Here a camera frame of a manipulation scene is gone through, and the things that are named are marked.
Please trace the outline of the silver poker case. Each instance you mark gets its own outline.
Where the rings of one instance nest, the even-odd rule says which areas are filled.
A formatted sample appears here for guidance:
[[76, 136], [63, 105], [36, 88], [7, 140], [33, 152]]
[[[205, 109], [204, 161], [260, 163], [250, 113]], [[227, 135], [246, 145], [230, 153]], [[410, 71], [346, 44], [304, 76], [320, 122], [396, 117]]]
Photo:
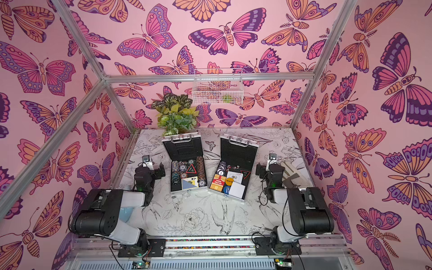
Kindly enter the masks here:
[[256, 141], [223, 134], [220, 138], [220, 159], [210, 179], [209, 191], [244, 201], [258, 148]]
[[165, 136], [162, 143], [170, 158], [171, 193], [208, 188], [201, 135], [197, 132]]

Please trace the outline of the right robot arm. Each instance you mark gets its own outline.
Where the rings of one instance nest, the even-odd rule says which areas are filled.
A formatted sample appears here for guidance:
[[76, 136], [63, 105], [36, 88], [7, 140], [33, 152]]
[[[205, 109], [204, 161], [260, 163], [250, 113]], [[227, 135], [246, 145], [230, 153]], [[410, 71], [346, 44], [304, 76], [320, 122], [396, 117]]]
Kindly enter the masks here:
[[268, 236], [252, 235], [257, 255], [301, 255], [299, 240], [333, 232], [334, 222], [321, 191], [308, 186], [291, 163], [257, 164], [255, 174], [267, 184], [268, 201], [282, 205], [281, 224]]

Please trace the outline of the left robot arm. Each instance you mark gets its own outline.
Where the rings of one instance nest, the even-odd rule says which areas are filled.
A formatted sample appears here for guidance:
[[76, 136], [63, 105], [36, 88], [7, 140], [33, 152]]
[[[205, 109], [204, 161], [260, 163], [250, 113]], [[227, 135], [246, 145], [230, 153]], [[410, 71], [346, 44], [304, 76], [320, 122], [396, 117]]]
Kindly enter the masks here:
[[123, 213], [149, 206], [155, 181], [164, 176], [163, 164], [153, 169], [149, 163], [141, 163], [136, 168], [131, 191], [92, 190], [70, 217], [69, 231], [77, 236], [102, 237], [118, 243], [120, 257], [162, 256], [165, 241], [149, 239], [144, 229], [128, 224]]

